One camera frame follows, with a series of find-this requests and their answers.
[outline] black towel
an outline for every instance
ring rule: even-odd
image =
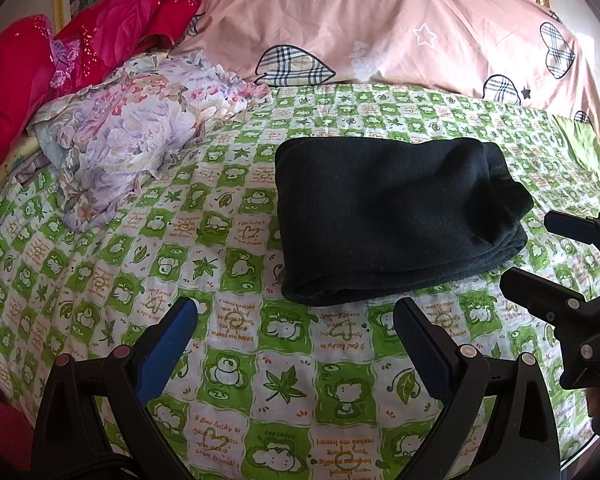
[[[487,272],[533,199],[492,142],[292,139],[276,152],[282,294],[327,306]]]

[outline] crumpled fabric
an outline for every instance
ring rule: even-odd
[[[108,82],[43,106],[29,125],[59,170],[58,205],[74,232],[109,223],[122,198],[195,150],[204,132],[270,94],[201,52],[157,62],[132,59]]]

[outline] pink duvet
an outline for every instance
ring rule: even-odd
[[[439,88],[589,121],[600,99],[576,38],[531,0],[203,0],[177,52],[272,86]]]

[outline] red fabric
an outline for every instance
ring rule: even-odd
[[[200,0],[101,0],[84,9],[56,35],[69,61],[54,75],[48,100],[100,83],[134,53],[172,47],[199,6]]]
[[[0,454],[14,468],[28,471],[32,443],[33,428],[22,413],[4,403],[0,392]]]
[[[49,20],[42,15],[19,20],[0,35],[0,165],[44,102],[56,71],[50,36]]]
[[[170,48],[200,0],[101,0],[50,38],[48,18],[23,18],[0,35],[0,165],[45,102],[101,83],[132,54]]]

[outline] green and white bedsheet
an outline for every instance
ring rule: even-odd
[[[0,386],[29,420],[59,353],[87,359],[131,344],[184,295],[198,302],[199,323],[149,409],[192,472],[258,480],[397,475],[440,405],[393,330],[398,296],[332,308],[283,299],[274,152],[292,137],[496,142],[536,202],[524,219],[528,245],[512,264],[588,298],[600,294],[595,248],[542,225],[551,208],[600,211],[600,152],[583,148],[597,146],[590,126],[397,86],[283,88],[273,97],[184,153],[163,179],[123,203],[107,229],[74,235],[65,228],[49,170],[26,189],[15,179],[5,185]],[[458,344],[503,358],[535,354],[567,456],[590,435],[583,395],[558,386],[562,361],[551,327],[502,297],[504,269],[410,296]],[[112,443],[125,449],[110,408],[100,405]],[[488,399],[454,472],[470,464],[492,407]]]

